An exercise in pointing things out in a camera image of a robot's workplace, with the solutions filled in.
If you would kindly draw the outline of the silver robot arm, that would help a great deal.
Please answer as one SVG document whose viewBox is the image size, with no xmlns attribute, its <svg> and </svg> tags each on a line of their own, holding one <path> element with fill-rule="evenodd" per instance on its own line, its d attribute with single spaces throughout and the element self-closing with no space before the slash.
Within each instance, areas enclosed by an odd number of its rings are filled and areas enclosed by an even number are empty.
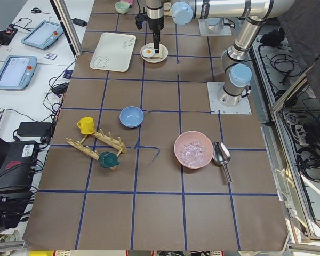
<svg viewBox="0 0 320 256">
<path fill-rule="evenodd" d="M 256 16 L 259 19 L 281 15 L 282 1 L 171 1 L 172 18 L 178 25 L 192 19 Z M 159 53 L 160 32 L 164 28 L 163 1 L 146 1 L 144 20 L 153 32 L 154 49 Z"/>
<path fill-rule="evenodd" d="M 222 105 L 238 105 L 244 89 L 249 85 L 252 71 L 244 62 L 265 20 L 280 16 L 293 4 L 294 1 L 281 0 L 171 1 L 172 19 L 178 25 L 186 25 L 194 19 L 245 19 L 233 45 L 227 48 L 221 57 L 226 81 L 223 88 L 217 92 L 217 99 Z"/>
</svg>

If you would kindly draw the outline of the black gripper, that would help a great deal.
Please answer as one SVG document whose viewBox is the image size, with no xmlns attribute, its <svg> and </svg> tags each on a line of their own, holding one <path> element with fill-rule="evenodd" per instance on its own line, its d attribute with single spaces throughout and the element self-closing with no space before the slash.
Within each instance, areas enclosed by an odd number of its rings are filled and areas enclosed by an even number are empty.
<svg viewBox="0 0 320 256">
<path fill-rule="evenodd" d="M 163 7 L 147 7 L 147 18 L 149 28 L 153 31 L 154 50 L 158 52 L 160 47 L 160 31 L 164 28 L 164 9 Z"/>
</svg>

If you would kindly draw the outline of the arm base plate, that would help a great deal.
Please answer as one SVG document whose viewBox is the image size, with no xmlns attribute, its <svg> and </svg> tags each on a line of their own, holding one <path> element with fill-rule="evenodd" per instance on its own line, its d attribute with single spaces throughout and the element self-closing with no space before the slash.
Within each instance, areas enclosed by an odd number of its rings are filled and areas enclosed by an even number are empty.
<svg viewBox="0 0 320 256">
<path fill-rule="evenodd" d="M 213 114 L 251 115 L 248 96 L 230 96 L 224 91 L 224 82 L 207 82 L 210 112 Z"/>
<path fill-rule="evenodd" d="M 201 36 L 231 37 L 231 25 L 226 18 L 199 19 L 199 32 Z"/>
</svg>

